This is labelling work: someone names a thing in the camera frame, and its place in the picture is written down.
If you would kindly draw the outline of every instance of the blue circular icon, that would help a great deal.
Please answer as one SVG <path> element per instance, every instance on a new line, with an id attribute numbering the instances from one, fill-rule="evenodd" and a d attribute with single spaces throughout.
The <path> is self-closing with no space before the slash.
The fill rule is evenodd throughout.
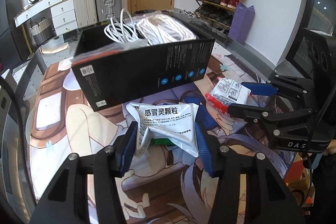
<path id="1" fill-rule="evenodd" d="M 167 78 L 164 78 L 161 80 L 161 85 L 165 85 L 168 83 L 168 79 Z"/>

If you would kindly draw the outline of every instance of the silver bolt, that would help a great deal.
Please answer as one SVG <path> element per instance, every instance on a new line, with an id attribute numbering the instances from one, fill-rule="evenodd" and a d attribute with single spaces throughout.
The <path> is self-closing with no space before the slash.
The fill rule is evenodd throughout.
<path id="1" fill-rule="evenodd" d="M 260 160 L 264 160 L 266 158 L 265 154 L 264 153 L 257 153 L 257 158 L 260 159 Z"/>
<path id="2" fill-rule="evenodd" d="M 279 135 L 280 135 L 280 131 L 277 130 L 277 129 L 275 129 L 275 130 L 273 131 L 273 134 L 274 134 L 274 136 L 279 136 Z"/>
<path id="3" fill-rule="evenodd" d="M 69 155 L 68 159 L 69 160 L 75 160 L 78 157 L 78 155 L 76 153 L 72 153 Z"/>
<path id="4" fill-rule="evenodd" d="M 112 153 L 114 151 L 114 147 L 109 145 L 104 148 L 105 153 Z"/>
<path id="5" fill-rule="evenodd" d="M 219 150 L 223 153 L 229 152 L 229 148 L 226 145 L 222 145 Z"/>

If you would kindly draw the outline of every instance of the table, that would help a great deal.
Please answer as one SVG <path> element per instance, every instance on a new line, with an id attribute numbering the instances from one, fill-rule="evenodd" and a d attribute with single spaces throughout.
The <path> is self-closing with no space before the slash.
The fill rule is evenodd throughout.
<path id="1" fill-rule="evenodd" d="M 185 15 L 177 17 L 190 20 Z M 132 118 L 125 104 L 100 112 L 92 111 L 70 71 L 69 62 L 65 60 L 73 56 L 77 42 L 75 39 L 69 43 L 69 48 L 56 54 L 43 55 L 38 51 L 27 66 L 16 89 L 26 127 L 23 140 L 18 134 L 12 105 L 6 117 L 2 143 L 5 193 L 9 204 L 26 223 L 34 210 L 33 198 L 38 200 L 41 197 L 70 153 L 85 156 L 98 152 L 124 134 Z M 217 42 L 224 47 L 215 43 L 203 80 L 139 98 L 135 102 L 198 104 L 204 111 L 203 122 L 209 134 L 217 136 L 220 142 L 225 142 L 238 153 L 251 156 L 256 152 L 264 153 L 284 177 L 294 160 L 293 152 L 270 150 L 257 124 L 229 118 L 212 108 L 204 98 L 219 77 L 260 82 L 271 77 L 274 71 L 228 37 L 218 36 Z M 290 105 L 277 96 L 253 96 L 249 100 L 251 104 L 267 106 L 273 111 L 290 109 Z M 19 149 L 20 141 L 24 141 L 27 147 L 25 159 Z M 28 178 L 22 172 L 23 164 L 28 167 Z M 168 146 L 150 146 L 144 156 L 133 159 L 130 171 L 116 182 L 127 223 L 139 224 L 150 221 L 184 223 L 189 220 L 207 223 L 217 187 L 217 179 L 210 178 L 203 170 L 200 158 Z M 28 183 L 32 183 L 34 197 L 30 195 Z M 90 221 L 97 223 L 92 176 L 88 177 L 88 196 Z M 238 223 L 244 221 L 245 198 L 245 176 L 242 175 Z"/>

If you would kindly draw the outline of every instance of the black shoe box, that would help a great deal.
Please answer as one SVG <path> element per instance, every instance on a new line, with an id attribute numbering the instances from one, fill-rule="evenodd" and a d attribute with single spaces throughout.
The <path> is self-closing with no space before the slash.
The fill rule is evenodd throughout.
<path id="1" fill-rule="evenodd" d="M 120 51 L 73 62 L 73 73 L 94 111 L 203 79 L 215 42 L 184 23 L 199 39 Z M 74 57 L 111 44 L 105 25 L 83 30 Z"/>

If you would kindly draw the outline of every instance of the anime character illustration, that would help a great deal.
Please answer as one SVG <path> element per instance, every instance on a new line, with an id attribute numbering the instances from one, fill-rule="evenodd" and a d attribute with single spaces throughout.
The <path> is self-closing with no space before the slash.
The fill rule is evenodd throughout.
<path id="1" fill-rule="evenodd" d="M 253 156 L 264 153 L 281 176 L 293 160 L 293 153 L 270 150 L 257 124 L 247 124 L 220 113 L 206 101 L 218 79 L 260 81 L 252 71 L 230 53 L 219 51 L 210 59 L 202 80 L 182 85 L 133 102 L 153 105 L 195 103 L 197 116 L 208 134 L 216 136 L 236 152 Z M 276 98 L 251 96 L 248 104 L 286 111 Z M 51 65 L 44 75 L 35 108 L 29 114 L 30 172 L 35 197 L 39 200 L 48 183 L 70 153 L 80 156 L 98 152 L 124 135 L 134 118 L 118 105 L 93 112 L 68 62 Z M 239 215 L 243 223 L 246 203 L 245 177 L 241 177 Z M 117 178 L 117 188 L 127 223 L 206 224 L 213 206 L 217 179 L 203 170 L 200 158 L 194 158 L 177 146 L 149 146 L 146 153 L 134 157 L 130 170 Z M 91 223 L 97 223 L 94 178 L 88 176 L 88 200 Z"/>

